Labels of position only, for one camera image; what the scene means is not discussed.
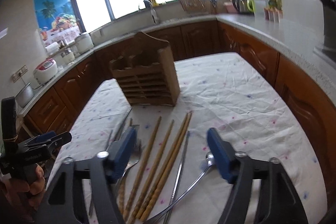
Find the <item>red and white rice cooker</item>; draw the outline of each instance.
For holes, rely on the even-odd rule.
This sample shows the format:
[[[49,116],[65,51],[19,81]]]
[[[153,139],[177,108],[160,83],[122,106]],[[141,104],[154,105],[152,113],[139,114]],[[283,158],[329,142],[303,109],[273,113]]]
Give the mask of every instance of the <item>red and white rice cooker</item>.
[[[52,58],[46,59],[39,64],[33,72],[34,78],[40,85],[51,80],[57,74],[56,61]]]

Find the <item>blue sky in poster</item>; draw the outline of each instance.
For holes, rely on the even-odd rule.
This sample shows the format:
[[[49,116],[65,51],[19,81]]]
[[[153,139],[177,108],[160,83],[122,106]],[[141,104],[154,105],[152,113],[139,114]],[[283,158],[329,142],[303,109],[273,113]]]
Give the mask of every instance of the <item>blue sky in poster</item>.
[[[46,19],[42,14],[42,10],[46,8],[45,5],[43,5],[43,2],[45,1],[47,0],[34,0],[37,22],[42,30],[52,29],[51,23],[54,21],[54,18],[59,16],[61,13],[67,12],[67,14],[74,15],[74,11],[70,0],[48,0],[54,3],[56,12],[53,13],[54,18],[51,17]],[[69,7],[68,10],[64,10],[63,8],[63,6],[66,4],[68,4]]]

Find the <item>wooden utensil holder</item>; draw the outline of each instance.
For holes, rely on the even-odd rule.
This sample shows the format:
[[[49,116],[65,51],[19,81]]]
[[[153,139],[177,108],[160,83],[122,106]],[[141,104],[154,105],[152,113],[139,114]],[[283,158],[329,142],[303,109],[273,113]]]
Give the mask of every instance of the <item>wooden utensil holder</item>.
[[[110,61],[110,70],[130,105],[176,104],[180,93],[169,42],[145,33],[134,36],[133,45]]]

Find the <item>floral tablecloth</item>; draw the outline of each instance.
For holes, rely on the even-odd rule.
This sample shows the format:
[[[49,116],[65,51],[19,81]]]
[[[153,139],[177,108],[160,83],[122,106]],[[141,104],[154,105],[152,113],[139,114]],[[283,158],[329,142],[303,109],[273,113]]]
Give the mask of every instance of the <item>floral tablecloth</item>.
[[[144,144],[149,140],[158,117],[162,116],[134,205],[169,123],[172,119],[175,120],[160,164],[168,153],[185,113],[192,110],[189,126],[191,134],[179,195],[203,171],[205,154],[209,151],[206,131],[215,127],[223,140],[229,141],[235,150],[247,152],[251,158],[279,158],[302,200],[309,223],[318,223],[327,211],[326,190],[320,165],[298,121],[265,79],[235,53],[183,60],[176,62],[175,67],[181,87],[176,106],[138,105],[132,108],[129,115],[134,124],[140,125],[138,137]],[[73,139],[62,147],[51,177],[65,157],[83,160],[104,150],[108,135],[113,129],[116,132],[128,107],[127,100],[115,80],[107,80],[101,84],[73,125]],[[151,216],[166,208],[169,203],[181,152],[182,149]],[[125,203],[139,167],[140,164],[135,165],[127,177]],[[253,222],[259,184],[259,181],[253,183],[246,223]],[[91,195],[88,181],[84,182],[84,189],[88,204]],[[211,171],[174,208],[170,223],[216,224],[230,190],[231,185],[220,177],[218,171]],[[95,215],[90,223],[98,223]]]

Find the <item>white rice cooker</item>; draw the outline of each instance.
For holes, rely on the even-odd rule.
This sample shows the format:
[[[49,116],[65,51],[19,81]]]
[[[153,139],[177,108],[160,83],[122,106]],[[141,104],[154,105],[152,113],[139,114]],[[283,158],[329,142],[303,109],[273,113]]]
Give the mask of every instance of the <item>white rice cooker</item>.
[[[33,71],[34,78],[40,85],[43,85],[51,80],[57,74],[57,64],[52,58],[44,60]]]
[[[83,54],[94,47],[91,36],[87,32],[81,33],[76,37],[75,42],[80,54]]]

